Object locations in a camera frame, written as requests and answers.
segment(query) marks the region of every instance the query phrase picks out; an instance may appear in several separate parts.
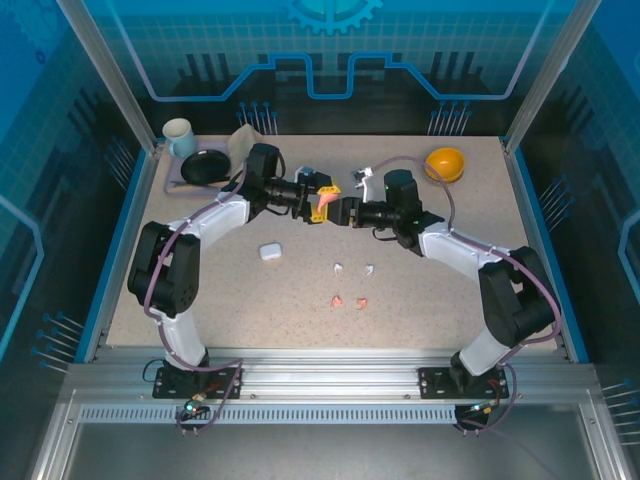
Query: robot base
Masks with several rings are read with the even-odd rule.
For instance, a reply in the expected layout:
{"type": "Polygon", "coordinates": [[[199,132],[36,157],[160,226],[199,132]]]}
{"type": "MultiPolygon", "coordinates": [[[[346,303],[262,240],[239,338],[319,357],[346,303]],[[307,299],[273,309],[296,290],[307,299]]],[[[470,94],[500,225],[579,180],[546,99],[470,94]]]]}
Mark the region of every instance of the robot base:
{"type": "Polygon", "coordinates": [[[509,398],[504,370],[492,368],[481,376],[474,378],[474,382],[461,393],[451,378],[449,367],[419,368],[420,398],[423,400],[493,400],[496,391],[490,385],[490,380],[496,380],[499,388],[500,400],[509,398]]]}
{"type": "MultiPolygon", "coordinates": [[[[156,372],[153,385],[153,398],[188,400],[198,393],[206,393],[207,400],[222,399],[227,391],[229,382],[236,371],[235,367],[225,368],[217,372],[192,372],[174,367],[166,360],[156,372]]],[[[205,357],[201,366],[209,363],[209,357],[205,357]]],[[[229,394],[230,400],[240,398],[242,385],[242,371],[238,374],[237,386],[234,386],[229,394]]]]}

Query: gear logo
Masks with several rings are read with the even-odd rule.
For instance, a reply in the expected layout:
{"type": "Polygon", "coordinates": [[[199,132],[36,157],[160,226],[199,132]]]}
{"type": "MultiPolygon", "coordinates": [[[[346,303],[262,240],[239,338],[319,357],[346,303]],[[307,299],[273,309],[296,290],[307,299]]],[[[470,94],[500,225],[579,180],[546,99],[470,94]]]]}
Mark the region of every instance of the gear logo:
{"type": "Polygon", "coordinates": [[[314,34],[336,30],[347,33],[350,27],[360,28],[362,19],[371,20],[373,9],[382,7],[382,0],[287,0],[289,20],[297,20],[300,28],[311,27],[314,34]]]}
{"type": "Polygon", "coordinates": [[[45,49],[58,29],[54,0],[0,0],[0,12],[11,13],[22,33],[38,49],[45,49]]]}

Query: table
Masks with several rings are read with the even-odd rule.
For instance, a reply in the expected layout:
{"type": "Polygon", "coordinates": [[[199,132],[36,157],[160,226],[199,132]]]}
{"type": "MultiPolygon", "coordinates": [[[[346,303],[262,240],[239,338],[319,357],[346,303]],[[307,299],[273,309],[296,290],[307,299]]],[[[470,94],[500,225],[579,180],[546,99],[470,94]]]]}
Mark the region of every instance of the table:
{"type": "MultiPolygon", "coordinates": [[[[226,137],[201,137],[207,141],[226,137]]],[[[496,137],[267,136],[287,162],[287,176],[301,165],[331,175],[344,195],[356,191],[350,172],[396,155],[426,156],[455,147],[466,157],[463,177],[451,186],[455,227],[508,248],[527,244],[522,220],[496,137]]],[[[168,223],[204,204],[167,196],[169,168],[162,154],[142,225],[168,223]]],[[[442,188],[412,162],[397,162],[377,175],[376,199],[384,198],[383,174],[413,171],[423,208],[448,218],[442,188]]],[[[267,212],[215,243],[201,264],[196,323],[205,345],[238,348],[461,348],[483,328],[477,284],[436,261],[420,258],[395,242],[378,242],[371,229],[330,223],[307,225],[267,212]],[[258,248],[279,242],[282,258],[263,262],[258,248]],[[334,275],[333,265],[344,269],[334,275]],[[375,272],[365,276],[365,265],[375,272]],[[342,307],[332,309],[340,295],[342,307]],[[364,311],[356,300],[367,298],[364,311]]],[[[123,285],[107,343],[161,345],[153,322],[123,285]]],[[[554,342],[536,349],[555,349],[554,342]]]]}

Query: black mounting plate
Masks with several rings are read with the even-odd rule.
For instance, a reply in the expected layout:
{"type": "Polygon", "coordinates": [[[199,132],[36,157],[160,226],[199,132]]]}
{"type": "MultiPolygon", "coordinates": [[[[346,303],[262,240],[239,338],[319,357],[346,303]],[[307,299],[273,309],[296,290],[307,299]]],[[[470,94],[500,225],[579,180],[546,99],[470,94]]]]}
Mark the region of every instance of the black mounting plate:
{"type": "Polygon", "coordinates": [[[496,392],[487,383],[489,380],[497,380],[501,383],[498,390],[501,400],[509,398],[509,386],[504,370],[492,368],[479,376],[464,393],[460,393],[449,375],[449,367],[418,369],[420,398],[423,400],[493,400],[496,398],[496,392]]]}
{"type": "MultiPolygon", "coordinates": [[[[217,372],[198,372],[198,383],[193,381],[185,381],[185,378],[176,375],[175,370],[167,368],[166,366],[160,367],[156,372],[155,383],[153,384],[153,398],[158,399],[183,399],[188,400],[196,393],[202,392],[201,385],[207,387],[213,384],[219,384],[215,390],[207,392],[207,400],[216,400],[224,397],[224,392],[227,391],[229,382],[233,378],[236,368],[225,368],[217,372]]],[[[233,387],[229,394],[230,400],[236,400],[240,398],[240,389],[242,388],[242,373],[240,370],[238,373],[238,386],[233,387]]]]}

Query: blue gear icon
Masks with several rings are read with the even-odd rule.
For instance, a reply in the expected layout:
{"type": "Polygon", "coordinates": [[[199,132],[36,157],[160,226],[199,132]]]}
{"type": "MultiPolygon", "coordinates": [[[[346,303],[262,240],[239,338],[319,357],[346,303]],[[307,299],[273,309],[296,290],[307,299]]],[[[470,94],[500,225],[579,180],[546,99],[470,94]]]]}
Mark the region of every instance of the blue gear icon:
{"type": "Polygon", "coordinates": [[[311,27],[313,33],[325,31],[327,35],[360,28],[362,19],[373,18],[376,7],[382,7],[382,0],[287,0],[285,5],[289,20],[300,22],[300,28],[311,27]]]}

